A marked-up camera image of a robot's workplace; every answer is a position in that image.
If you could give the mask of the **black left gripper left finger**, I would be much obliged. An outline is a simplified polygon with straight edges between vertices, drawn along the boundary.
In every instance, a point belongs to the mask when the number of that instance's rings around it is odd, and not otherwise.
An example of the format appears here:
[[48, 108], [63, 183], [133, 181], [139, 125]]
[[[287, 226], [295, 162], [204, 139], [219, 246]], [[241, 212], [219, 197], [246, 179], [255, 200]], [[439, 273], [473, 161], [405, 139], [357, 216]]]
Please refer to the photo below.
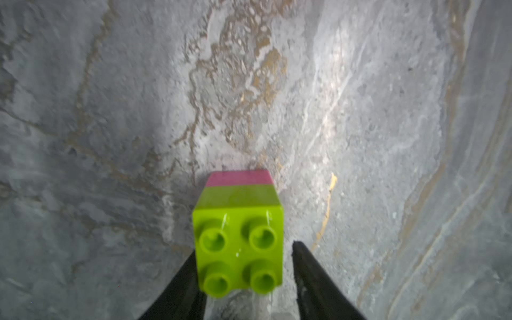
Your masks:
[[203, 320], [207, 296], [198, 286], [195, 251], [187, 258], [163, 293], [139, 320]]

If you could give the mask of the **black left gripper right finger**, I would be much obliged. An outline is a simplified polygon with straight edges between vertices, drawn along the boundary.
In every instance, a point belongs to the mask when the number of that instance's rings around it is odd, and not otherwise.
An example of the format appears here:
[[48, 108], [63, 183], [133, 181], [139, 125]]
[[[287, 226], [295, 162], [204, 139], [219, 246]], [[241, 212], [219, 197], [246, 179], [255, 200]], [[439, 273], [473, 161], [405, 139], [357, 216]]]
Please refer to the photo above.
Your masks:
[[301, 241], [292, 245], [293, 273], [301, 319], [364, 319]]

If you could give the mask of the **green lego brick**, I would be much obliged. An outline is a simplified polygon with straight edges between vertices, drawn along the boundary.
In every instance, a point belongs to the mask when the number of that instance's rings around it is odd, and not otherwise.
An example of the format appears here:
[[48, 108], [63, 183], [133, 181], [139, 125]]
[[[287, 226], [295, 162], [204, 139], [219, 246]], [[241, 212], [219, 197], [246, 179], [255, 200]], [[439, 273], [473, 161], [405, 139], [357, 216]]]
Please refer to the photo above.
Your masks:
[[272, 184], [206, 187], [192, 219], [202, 292], [266, 295], [282, 284], [284, 209]]

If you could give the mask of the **magenta lego brick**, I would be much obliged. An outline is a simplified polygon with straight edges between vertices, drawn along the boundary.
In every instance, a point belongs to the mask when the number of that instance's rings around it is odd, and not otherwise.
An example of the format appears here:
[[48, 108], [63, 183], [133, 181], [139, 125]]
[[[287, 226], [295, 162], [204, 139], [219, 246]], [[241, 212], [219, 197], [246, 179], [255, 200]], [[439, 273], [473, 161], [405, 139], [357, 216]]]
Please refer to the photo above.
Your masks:
[[215, 171], [210, 174], [206, 187], [236, 185], [273, 185], [271, 174], [266, 169]]

